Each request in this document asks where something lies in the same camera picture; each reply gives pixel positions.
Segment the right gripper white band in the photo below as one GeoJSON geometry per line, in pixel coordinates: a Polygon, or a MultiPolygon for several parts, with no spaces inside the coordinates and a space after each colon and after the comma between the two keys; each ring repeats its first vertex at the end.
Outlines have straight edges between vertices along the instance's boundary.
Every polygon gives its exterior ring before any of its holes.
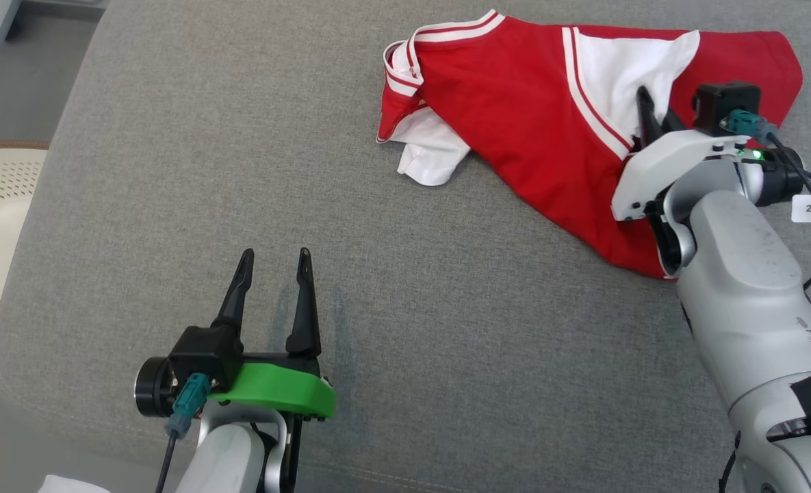
{"type": "Polygon", "coordinates": [[[640,150],[626,164],[615,188],[615,221],[649,215],[683,222],[706,194],[727,190],[766,207],[803,192],[803,178],[784,159],[790,149],[748,149],[747,136],[712,137],[687,126],[671,107],[660,122],[645,86],[636,92],[640,150]]]}

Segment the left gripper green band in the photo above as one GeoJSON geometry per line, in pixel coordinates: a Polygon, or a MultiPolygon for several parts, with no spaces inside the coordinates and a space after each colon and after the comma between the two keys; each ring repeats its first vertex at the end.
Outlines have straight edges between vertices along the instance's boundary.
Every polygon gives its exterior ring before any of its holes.
{"type": "MultiPolygon", "coordinates": [[[[255,253],[245,249],[240,256],[226,296],[211,327],[242,330],[246,293],[252,285],[255,253]]],[[[320,319],[311,253],[302,247],[296,272],[299,293],[292,332],[285,350],[289,355],[321,355],[320,319]]],[[[134,403],[145,417],[170,417],[189,403],[198,411],[208,401],[247,405],[289,413],[307,419],[324,420],[335,415],[336,393],[324,378],[299,368],[298,359],[253,359],[240,367],[230,389],[208,375],[178,377],[166,357],[147,359],[134,381],[134,403]]]]}

